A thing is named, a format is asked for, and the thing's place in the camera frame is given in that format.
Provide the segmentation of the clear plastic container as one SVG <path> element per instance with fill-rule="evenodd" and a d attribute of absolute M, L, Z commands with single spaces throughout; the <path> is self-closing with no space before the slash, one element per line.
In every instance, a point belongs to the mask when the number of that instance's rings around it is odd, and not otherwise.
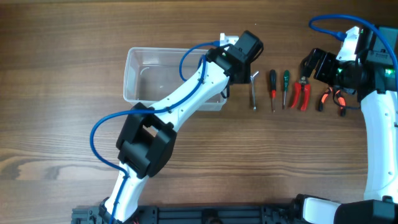
<path fill-rule="evenodd" d="M 145 107 L 163 100 L 183 85 L 179 65 L 188 49 L 133 47 L 129 50 L 124 71 L 123 97 L 132 104 Z M 193 50 L 182 65 L 187 80 L 198 70 L 198 63 L 207 50 Z M 220 111 L 227 102 L 220 93 L 209 98 L 197 111 Z"/>

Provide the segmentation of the red handled pruning shears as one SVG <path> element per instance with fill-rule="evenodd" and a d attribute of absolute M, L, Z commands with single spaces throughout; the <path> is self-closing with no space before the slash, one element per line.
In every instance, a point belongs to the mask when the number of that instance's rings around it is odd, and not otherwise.
<path fill-rule="evenodd" d="M 308 78 L 301 76 L 297 82 L 294 83 L 294 95 L 290 108 L 298 105 L 299 100 L 302 100 L 300 107 L 301 111 L 306 111 L 310 101 L 311 85 Z"/>

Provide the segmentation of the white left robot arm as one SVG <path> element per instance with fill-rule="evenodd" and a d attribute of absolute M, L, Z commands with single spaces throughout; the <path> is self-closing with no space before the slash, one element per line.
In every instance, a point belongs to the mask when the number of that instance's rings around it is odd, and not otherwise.
<path fill-rule="evenodd" d="M 251 63 L 264 50 L 264 44 L 248 30 L 234 44 L 211 43 L 200 57 L 196 72 L 169 96 L 150 105 L 134 105 L 100 119 L 91 130 L 95 134 L 105 121 L 125 116 L 116 141 L 119 164 L 93 154 L 119 171 L 111 196 L 104 202 L 108 223 L 127 223 L 138 208 L 138 200 L 148 178 L 155 176 L 172 156 L 177 132 L 182 124 L 211 97 L 233 84 L 250 82 Z"/>

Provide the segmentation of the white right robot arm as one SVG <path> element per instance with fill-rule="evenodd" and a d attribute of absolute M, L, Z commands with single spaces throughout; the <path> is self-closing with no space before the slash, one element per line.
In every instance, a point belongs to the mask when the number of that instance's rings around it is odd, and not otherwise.
<path fill-rule="evenodd" d="M 364 116 L 368 145 L 368 176 L 364 199 L 338 203 L 298 195 L 290 218 L 304 223 L 397 223 L 397 92 L 395 69 L 385 55 L 362 49 L 339 59 L 313 49 L 300 73 L 331 87 L 353 90 Z"/>

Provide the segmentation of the orange black needle-nose pliers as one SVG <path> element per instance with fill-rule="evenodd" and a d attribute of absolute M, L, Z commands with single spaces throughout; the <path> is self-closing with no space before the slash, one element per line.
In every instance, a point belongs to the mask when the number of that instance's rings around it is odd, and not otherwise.
<path fill-rule="evenodd" d="M 327 98 L 331 95 L 331 98 L 333 101 L 336 102 L 336 104 L 339 106 L 339 115 L 341 117 L 346 116 L 346 101 L 345 98 L 343 97 L 341 90 L 335 90 L 333 87 L 329 86 L 321 95 L 319 101 L 318 101 L 318 107 L 317 110 L 319 112 L 322 112 L 324 109 L 324 104 L 327 100 Z"/>

